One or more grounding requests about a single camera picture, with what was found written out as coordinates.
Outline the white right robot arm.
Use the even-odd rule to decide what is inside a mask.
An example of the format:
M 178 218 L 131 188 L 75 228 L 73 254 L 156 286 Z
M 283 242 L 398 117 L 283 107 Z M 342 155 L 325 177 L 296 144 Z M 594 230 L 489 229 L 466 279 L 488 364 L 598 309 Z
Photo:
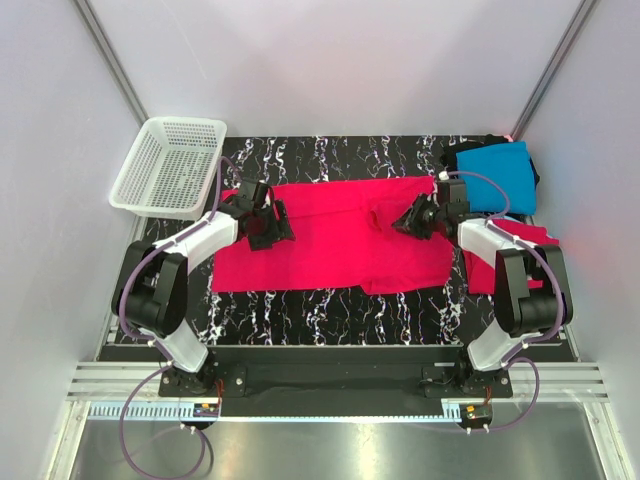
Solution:
M 438 233 L 494 272 L 494 321 L 461 356 L 467 372 L 495 373 L 532 343 L 553 337 L 573 317 L 564 256 L 556 244 L 525 240 L 471 211 L 462 179 L 435 182 L 436 199 L 420 194 L 392 227 L 429 239 Z

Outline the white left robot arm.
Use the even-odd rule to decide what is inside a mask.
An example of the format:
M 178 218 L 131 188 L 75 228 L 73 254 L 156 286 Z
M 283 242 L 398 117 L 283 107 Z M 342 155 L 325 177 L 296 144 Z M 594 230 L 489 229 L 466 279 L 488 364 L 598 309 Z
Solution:
M 284 202 L 274 189 L 244 180 L 237 192 L 216 202 L 191 226 L 155 243 L 131 243 L 111 310 L 124 333 L 151 343 L 173 367 L 196 374 L 210 354 L 185 320 L 191 272 L 242 239 L 252 251 L 261 251 L 294 238 Z

